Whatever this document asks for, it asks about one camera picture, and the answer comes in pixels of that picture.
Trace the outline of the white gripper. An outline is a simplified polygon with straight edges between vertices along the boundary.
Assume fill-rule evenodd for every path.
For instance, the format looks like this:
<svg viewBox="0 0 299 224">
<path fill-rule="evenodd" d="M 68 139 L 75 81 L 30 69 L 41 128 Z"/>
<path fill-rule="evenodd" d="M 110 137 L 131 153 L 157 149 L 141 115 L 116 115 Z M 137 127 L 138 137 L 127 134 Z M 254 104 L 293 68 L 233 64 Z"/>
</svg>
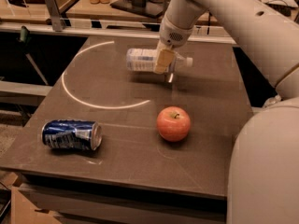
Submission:
<svg viewBox="0 0 299 224">
<path fill-rule="evenodd" d="M 190 37 L 193 23 L 183 18 L 171 19 L 165 15 L 160 25 L 160 41 L 157 45 L 157 56 L 153 71 L 156 74 L 164 73 L 175 57 L 172 50 L 183 46 Z"/>
</svg>

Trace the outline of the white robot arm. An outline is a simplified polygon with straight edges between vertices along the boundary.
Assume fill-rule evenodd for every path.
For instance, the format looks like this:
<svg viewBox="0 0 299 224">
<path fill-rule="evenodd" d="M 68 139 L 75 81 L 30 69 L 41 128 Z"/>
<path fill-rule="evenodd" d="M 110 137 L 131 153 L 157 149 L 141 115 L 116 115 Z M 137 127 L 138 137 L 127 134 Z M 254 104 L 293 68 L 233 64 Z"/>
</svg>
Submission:
<svg viewBox="0 0 299 224">
<path fill-rule="evenodd" d="M 230 161 L 227 224 L 299 224 L 299 25 L 259 0 L 171 0 L 155 70 L 210 12 L 240 48 L 248 82 L 271 87 L 239 133 Z"/>
</svg>

